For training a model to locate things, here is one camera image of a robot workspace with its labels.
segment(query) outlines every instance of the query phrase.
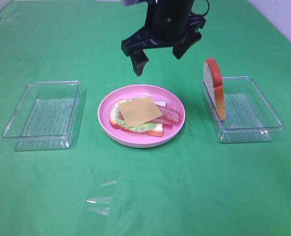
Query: toy bread slice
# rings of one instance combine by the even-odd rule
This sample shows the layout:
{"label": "toy bread slice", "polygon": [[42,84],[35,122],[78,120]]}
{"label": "toy bread slice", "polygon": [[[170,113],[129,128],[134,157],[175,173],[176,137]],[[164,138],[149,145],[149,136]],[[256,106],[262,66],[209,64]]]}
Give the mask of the toy bread slice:
{"label": "toy bread slice", "polygon": [[204,62],[204,82],[220,120],[225,120],[223,78],[219,65],[214,58],[209,58]]}
{"label": "toy bread slice", "polygon": [[[139,132],[134,132],[134,131],[131,131],[129,129],[126,129],[126,128],[122,127],[121,125],[119,125],[117,123],[117,121],[116,121],[116,117],[118,115],[117,109],[119,107],[119,103],[121,103],[121,102],[126,102],[126,99],[122,99],[122,100],[117,101],[112,106],[112,108],[110,110],[109,122],[110,122],[111,126],[114,127],[115,129],[121,129],[122,131],[125,131],[125,132],[131,132],[131,133],[140,134]],[[158,105],[166,106],[166,102],[159,102]],[[151,135],[151,136],[162,137],[164,135],[163,124],[158,123],[158,125],[154,129],[152,129],[150,131],[142,132],[141,134],[147,134],[147,135]]]}

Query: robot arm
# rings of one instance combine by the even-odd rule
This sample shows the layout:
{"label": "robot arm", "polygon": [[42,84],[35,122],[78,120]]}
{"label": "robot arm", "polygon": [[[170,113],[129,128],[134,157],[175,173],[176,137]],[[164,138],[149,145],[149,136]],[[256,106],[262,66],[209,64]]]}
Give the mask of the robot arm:
{"label": "robot arm", "polygon": [[[136,4],[145,0],[122,0],[124,5]],[[173,54],[180,59],[202,35],[204,16],[191,11],[194,0],[147,0],[148,8],[144,26],[135,34],[121,42],[121,49],[131,58],[133,70],[142,75],[149,61],[143,49],[173,47]]]}

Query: sandwich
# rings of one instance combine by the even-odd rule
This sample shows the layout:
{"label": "sandwich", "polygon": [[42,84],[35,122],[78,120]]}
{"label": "sandwich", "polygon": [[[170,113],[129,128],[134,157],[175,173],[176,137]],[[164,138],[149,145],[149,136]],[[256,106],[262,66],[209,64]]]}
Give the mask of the sandwich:
{"label": "sandwich", "polygon": [[[128,105],[128,102],[134,101],[139,99],[139,101],[143,98],[134,98],[134,99],[121,99],[117,101],[111,108],[109,114],[109,122],[111,126],[115,129],[121,129],[124,132],[132,132],[138,134],[145,134],[150,136],[162,137],[164,135],[164,127],[171,126],[172,124],[176,124],[180,121],[180,114],[166,106],[166,101],[152,101],[155,105],[155,109],[159,110],[159,116],[156,115],[153,117],[148,118],[146,122],[142,122],[138,125],[128,125],[128,117],[124,116],[121,112],[120,107],[123,107],[123,103]],[[144,114],[149,109],[148,107],[139,107],[138,111],[139,114]],[[138,119],[143,120],[144,115],[141,115]]]}

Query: transparent plastic tray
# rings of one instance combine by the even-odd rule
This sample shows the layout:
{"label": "transparent plastic tray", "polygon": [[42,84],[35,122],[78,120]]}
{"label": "transparent plastic tray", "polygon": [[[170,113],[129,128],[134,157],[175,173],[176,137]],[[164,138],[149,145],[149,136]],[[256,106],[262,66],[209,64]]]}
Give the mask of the transparent plastic tray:
{"label": "transparent plastic tray", "polygon": [[79,107],[79,81],[28,84],[2,134],[15,151],[72,145]]}
{"label": "transparent plastic tray", "polygon": [[225,121],[220,120],[204,81],[202,83],[205,103],[222,143],[271,141],[275,131],[284,128],[251,77],[223,78]]}

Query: green table surface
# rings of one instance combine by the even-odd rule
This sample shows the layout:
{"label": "green table surface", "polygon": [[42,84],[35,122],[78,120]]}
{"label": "green table surface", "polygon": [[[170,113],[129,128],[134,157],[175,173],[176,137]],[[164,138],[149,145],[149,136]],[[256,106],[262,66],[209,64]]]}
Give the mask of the green table surface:
{"label": "green table surface", "polygon": [[[171,48],[146,50],[137,77],[120,44],[146,8],[44,0],[0,12],[0,236],[291,236],[291,44],[246,0],[212,1],[202,40],[180,60]],[[210,57],[223,76],[255,80],[285,123],[278,138],[220,143],[201,93]],[[14,152],[1,134],[25,86],[66,80],[86,95],[74,145]],[[187,117],[173,140],[137,149],[104,133],[98,105],[132,84],[181,99]]]}

